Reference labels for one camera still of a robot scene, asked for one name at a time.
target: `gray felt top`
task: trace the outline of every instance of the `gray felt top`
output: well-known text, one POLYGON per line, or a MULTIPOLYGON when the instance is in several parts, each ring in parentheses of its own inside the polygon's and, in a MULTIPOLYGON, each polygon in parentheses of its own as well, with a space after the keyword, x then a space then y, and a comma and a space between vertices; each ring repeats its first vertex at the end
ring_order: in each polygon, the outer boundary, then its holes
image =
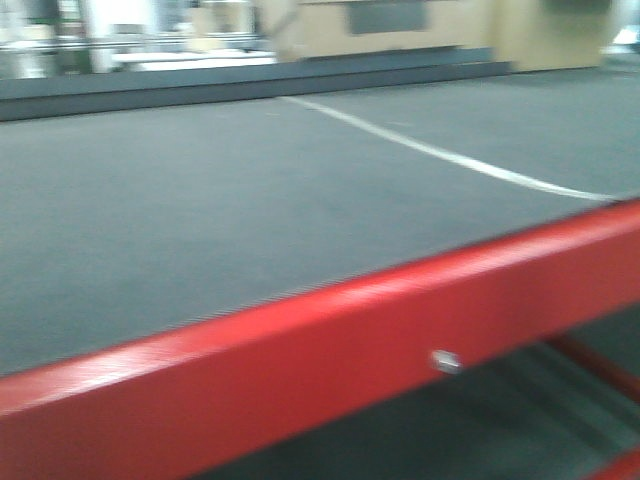
MULTIPOLYGON (((310 98, 614 193, 640 187, 638 78, 592 70, 310 98)), ((597 205, 281 99, 6 123, 0 152, 0 374, 597 205)))

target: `bolt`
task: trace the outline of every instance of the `bolt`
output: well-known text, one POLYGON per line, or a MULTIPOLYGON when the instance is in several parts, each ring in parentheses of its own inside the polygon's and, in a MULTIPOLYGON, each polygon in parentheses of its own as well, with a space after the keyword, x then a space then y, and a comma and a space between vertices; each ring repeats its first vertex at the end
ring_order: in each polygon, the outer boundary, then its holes
POLYGON ((460 361, 460 357, 453 352, 436 350, 431 354, 431 361, 433 363, 433 367, 443 373, 455 375, 462 371, 462 362, 460 361))

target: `white line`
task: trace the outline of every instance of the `white line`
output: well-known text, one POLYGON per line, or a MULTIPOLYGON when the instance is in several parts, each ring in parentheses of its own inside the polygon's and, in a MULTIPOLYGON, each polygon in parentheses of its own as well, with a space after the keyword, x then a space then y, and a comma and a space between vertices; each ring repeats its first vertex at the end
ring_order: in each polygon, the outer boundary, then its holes
POLYGON ((553 193, 555 195, 563 195, 565 197, 582 198, 582 199, 593 200, 598 202, 608 202, 608 201, 618 199, 618 197, 614 195, 583 192, 581 190, 565 188, 560 185, 555 185, 553 183, 545 182, 543 180, 538 180, 537 178, 529 177, 527 175, 522 175, 517 172, 512 172, 511 170, 507 170, 505 168, 496 167, 491 164, 481 162, 480 160, 467 157, 466 155, 460 155, 458 153, 451 152, 449 150, 445 150, 440 147, 436 147, 433 145, 429 145, 427 143, 420 142, 418 140, 414 140, 413 138, 407 137, 400 133, 374 125, 373 123, 363 120, 362 118, 358 118, 354 115, 349 115, 348 113, 340 112, 339 110, 335 110, 333 108, 327 107, 325 105, 321 105, 319 103, 303 100, 299 97, 280 97, 280 98, 288 102, 295 103, 297 105, 301 105, 303 107, 310 108, 317 112, 323 113, 329 117, 335 118, 336 120, 340 120, 341 122, 352 125, 356 128, 359 128, 360 130, 364 130, 365 132, 368 132, 377 137, 384 138, 385 140, 388 140, 390 142, 394 142, 399 145, 404 145, 405 147, 411 148, 413 150, 417 150, 418 152, 431 155, 432 157, 445 160, 455 165, 468 168, 469 170, 474 170, 484 175, 498 178, 500 180, 504 180, 505 182, 513 183, 521 187, 529 188, 532 190, 539 190, 541 192, 553 193))

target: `gray edge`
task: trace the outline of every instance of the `gray edge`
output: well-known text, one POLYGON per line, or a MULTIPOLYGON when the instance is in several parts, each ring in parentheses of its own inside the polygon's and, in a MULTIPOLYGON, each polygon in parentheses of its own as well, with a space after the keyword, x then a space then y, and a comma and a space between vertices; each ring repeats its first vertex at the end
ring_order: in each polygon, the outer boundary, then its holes
POLYGON ((437 82, 510 71, 508 63, 489 62, 488 49, 453 52, 428 52, 428 58, 422 52, 212 70, 3 81, 19 85, 21 90, 11 92, 8 88, 0 95, 0 121, 437 82))

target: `red support bar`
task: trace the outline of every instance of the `red support bar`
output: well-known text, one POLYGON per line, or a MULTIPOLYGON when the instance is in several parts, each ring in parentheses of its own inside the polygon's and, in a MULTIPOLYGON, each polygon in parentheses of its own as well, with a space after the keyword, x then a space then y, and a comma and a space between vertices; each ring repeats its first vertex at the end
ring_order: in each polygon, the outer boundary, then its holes
POLYGON ((638 252, 630 202, 2 378, 0 478, 220 465, 640 301, 638 252))
POLYGON ((568 335, 552 338, 547 344, 640 404, 640 378, 568 335))
POLYGON ((605 470, 587 480, 638 480, 640 479, 640 448, 623 455, 605 470))

